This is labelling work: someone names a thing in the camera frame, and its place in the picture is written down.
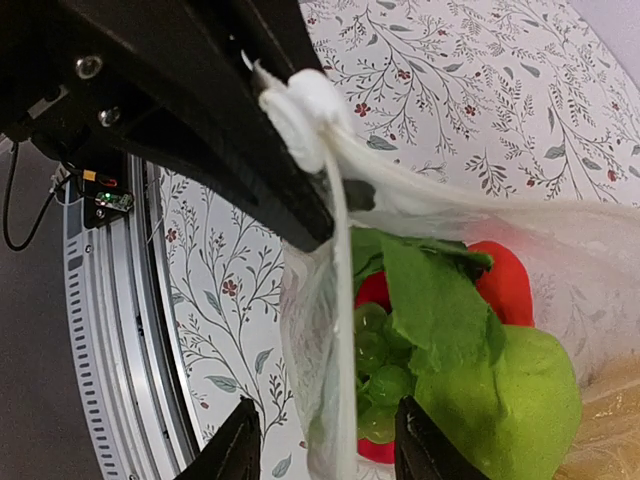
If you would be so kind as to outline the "orange toy carrot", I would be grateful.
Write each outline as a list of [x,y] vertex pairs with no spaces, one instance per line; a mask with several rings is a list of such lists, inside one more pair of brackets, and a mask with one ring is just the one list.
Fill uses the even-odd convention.
[[413,346],[410,371],[444,372],[483,358],[496,362],[506,326],[532,328],[529,275],[491,241],[465,245],[351,231],[354,308],[376,303]]

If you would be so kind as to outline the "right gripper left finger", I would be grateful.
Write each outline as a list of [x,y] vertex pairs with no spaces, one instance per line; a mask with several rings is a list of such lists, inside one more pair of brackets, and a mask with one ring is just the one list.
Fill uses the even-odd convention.
[[214,436],[176,480],[259,480],[261,429],[255,403],[242,397]]

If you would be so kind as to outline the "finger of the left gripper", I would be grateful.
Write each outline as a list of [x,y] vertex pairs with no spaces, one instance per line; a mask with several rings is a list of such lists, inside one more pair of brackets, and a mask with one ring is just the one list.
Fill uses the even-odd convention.
[[293,246],[334,222],[254,190],[239,148],[242,1],[5,1],[1,131],[120,185],[127,154],[211,188]]
[[239,148],[254,190],[286,210],[318,210],[329,192],[330,127],[353,128],[341,94],[322,71],[295,1],[242,1],[243,89]]

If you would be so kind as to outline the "small green toy vegetable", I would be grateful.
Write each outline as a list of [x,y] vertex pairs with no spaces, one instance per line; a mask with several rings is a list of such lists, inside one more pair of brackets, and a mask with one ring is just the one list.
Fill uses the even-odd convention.
[[506,326],[496,362],[483,358],[417,376],[415,398],[435,424],[491,479],[550,479],[582,416],[571,360],[543,331]]

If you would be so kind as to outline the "green toy grapes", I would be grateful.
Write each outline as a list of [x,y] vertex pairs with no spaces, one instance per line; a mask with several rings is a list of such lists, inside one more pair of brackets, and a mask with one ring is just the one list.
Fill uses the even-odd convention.
[[385,445],[395,440],[400,400],[414,393],[409,369],[414,346],[393,326],[392,314],[376,303],[354,311],[358,438]]

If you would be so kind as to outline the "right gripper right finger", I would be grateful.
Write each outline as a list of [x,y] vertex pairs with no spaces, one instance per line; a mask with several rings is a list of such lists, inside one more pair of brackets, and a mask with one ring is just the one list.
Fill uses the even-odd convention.
[[487,480],[412,396],[399,402],[395,433],[394,469],[398,480]]

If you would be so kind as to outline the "clear zip top bag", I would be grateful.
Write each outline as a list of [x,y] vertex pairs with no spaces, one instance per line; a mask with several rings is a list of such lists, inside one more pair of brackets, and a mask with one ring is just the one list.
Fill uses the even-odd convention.
[[315,70],[258,101],[334,219],[283,245],[280,331],[313,479],[550,479],[580,386],[639,345],[639,212],[489,198],[393,165]]

